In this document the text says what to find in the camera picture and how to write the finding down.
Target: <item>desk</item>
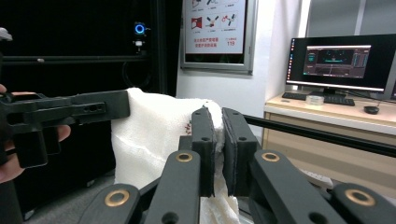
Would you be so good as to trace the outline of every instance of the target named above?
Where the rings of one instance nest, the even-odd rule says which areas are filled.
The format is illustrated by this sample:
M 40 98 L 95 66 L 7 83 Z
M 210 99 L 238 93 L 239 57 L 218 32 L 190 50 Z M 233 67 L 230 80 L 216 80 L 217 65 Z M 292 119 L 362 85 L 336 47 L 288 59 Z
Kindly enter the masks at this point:
M 355 106 L 308 105 L 279 95 L 266 102 L 264 117 L 396 146 L 396 105 L 381 103 L 378 114 L 370 115 L 363 107 L 377 102 L 348 98 L 355 100 Z M 269 129 L 264 129 L 262 147 L 284 153 L 298 168 L 396 198 L 396 158 Z

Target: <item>white cloth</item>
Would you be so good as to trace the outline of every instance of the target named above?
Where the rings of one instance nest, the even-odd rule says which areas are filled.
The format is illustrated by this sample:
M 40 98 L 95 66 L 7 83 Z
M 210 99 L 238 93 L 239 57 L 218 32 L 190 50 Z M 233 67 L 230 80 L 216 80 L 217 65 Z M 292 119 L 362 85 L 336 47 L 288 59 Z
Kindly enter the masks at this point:
M 222 174 L 224 130 L 221 108 L 206 99 L 177 99 L 168 95 L 130 88 L 131 116 L 111 121 L 112 145 L 116 157 L 115 183 L 142 189 L 161 176 L 166 159 L 178 149 L 181 135 L 191 131 L 191 113 L 209 109 L 218 140 L 216 146 L 216 197 L 201 198 L 200 223 L 239 223 L 238 204 L 228 197 Z

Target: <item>monitor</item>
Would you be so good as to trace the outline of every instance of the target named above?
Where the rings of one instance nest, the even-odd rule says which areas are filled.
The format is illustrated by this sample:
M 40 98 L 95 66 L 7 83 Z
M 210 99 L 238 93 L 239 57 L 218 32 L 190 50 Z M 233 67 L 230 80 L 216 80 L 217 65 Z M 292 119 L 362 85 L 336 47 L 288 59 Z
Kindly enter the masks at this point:
M 287 85 L 383 93 L 396 50 L 396 34 L 293 38 Z

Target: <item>metal rod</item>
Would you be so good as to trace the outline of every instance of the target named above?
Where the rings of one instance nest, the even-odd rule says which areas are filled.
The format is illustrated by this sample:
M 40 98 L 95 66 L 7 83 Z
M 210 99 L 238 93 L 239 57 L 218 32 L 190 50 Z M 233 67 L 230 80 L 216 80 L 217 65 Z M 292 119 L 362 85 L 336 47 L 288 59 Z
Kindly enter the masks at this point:
M 396 158 L 396 146 L 244 115 L 248 124 Z
M 149 56 L 4 56 L 3 65 L 125 63 L 147 61 Z

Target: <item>black plastic part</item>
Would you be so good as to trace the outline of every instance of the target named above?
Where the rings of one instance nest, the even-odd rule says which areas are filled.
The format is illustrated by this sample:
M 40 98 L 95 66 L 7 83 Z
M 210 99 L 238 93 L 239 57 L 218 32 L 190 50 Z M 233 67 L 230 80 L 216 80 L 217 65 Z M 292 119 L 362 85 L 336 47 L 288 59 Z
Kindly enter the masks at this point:
M 21 168 L 47 164 L 48 155 L 42 132 L 15 134 L 14 144 Z
M 223 108 L 222 112 L 225 129 L 223 174 L 228 194 L 248 196 L 248 162 L 260 144 L 241 113 L 229 108 Z
M 73 105 L 83 106 L 74 114 L 79 123 L 92 123 L 111 119 L 123 119 L 130 115 L 128 91 L 103 91 L 84 93 L 71 97 Z
M 184 135 L 178 139 L 178 150 L 191 150 L 192 148 L 192 136 Z
M 373 190 L 357 184 L 335 186 L 330 203 L 348 223 L 390 224 L 396 221 L 393 204 Z
M 145 223 L 199 223 L 200 164 L 191 150 L 169 155 Z
M 281 153 L 254 153 L 251 173 L 278 223 L 346 223 Z
M 131 185 L 115 184 L 93 199 L 79 223 L 139 223 L 139 190 Z
M 266 200 L 257 181 L 252 178 L 250 182 L 250 194 L 248 197 L 248 208 L 254 223 L 275 224 L 277 223 L 274 212 Z
M 142 211 L 146 211 L 149 209 L 149 205 L 151 204 L 152 197 L 154 196 L 155 190 L 157 189 L 159 183 L 160 183 L 160 178 L 157 178 L 139 190 L 140 192 L 139 207 L 142 209 Z
M 201 197 L 215 194 L 216 135 L 212 117 L 206 107 L 191 114 L 192 147 L 201 157 Z
M 61 144 L 59 144 L 58 129 L 55 127 L 45 128 L 43 130 L 44 142 L 48 155 L 55 155 L 61 153 Z

